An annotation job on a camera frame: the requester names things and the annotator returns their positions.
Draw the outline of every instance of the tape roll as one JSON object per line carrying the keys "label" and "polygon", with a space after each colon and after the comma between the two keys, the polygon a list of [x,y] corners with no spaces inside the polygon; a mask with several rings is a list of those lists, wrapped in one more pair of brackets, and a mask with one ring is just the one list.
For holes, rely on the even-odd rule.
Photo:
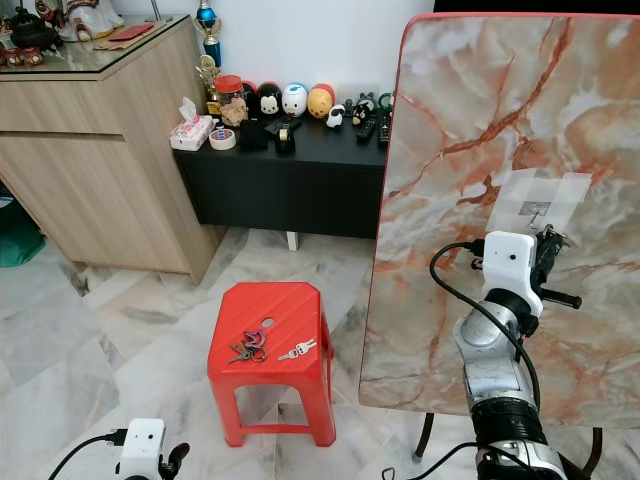
{"label": "tape roll", "polygon": [[209,135],[209,143],[214,150],[229,150],[236,146],[236,134],[228,128],[216,130]]}

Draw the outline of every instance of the remote control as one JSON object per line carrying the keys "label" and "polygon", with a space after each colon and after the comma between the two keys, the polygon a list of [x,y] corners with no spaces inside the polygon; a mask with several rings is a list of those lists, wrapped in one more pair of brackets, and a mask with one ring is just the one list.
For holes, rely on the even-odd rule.
{"label": "remote control", "polygon": [[380,116],[380,124],[378,125],[378,144],[387,145],[391,138],[391,117],[389,115]]}
{"label": "remote control", "polygon": [[369,117],[369,119],[365,122],[365,124],[360,127],[358,133],[356,133],[356,138],[358,139],[358,143],[365,143],[369,140],[371,135],[373,135],[373,131],[376,129],[376,121],[375,117]]}

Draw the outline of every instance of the glass jar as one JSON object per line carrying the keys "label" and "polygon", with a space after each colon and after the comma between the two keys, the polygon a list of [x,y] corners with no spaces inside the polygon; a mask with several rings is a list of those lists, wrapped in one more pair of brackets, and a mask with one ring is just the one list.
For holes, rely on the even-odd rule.
{"label": "glass jar", "polygon": [[249,118],[242,79],[236,75],[222,75],[213,84],[218,92],[222,121],[229,127],[239,127]]}

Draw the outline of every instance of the green bag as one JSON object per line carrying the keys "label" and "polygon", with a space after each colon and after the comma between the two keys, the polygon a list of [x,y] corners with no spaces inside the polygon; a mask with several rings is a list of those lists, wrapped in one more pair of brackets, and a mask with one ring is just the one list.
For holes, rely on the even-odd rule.
{"label": "green bag", "polygon": [[0,208],[0,267],[17,267],[44,247],[38,226],[15,200]]}

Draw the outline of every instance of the red lid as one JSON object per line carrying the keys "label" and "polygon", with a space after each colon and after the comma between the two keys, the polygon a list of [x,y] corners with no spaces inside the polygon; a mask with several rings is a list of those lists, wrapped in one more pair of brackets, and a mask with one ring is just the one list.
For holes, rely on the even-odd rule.
{"label": "red lid", "polygon": [[220,93],[232,93],[242,90],[242,79],[237,75],[222,75],[213,81]]}

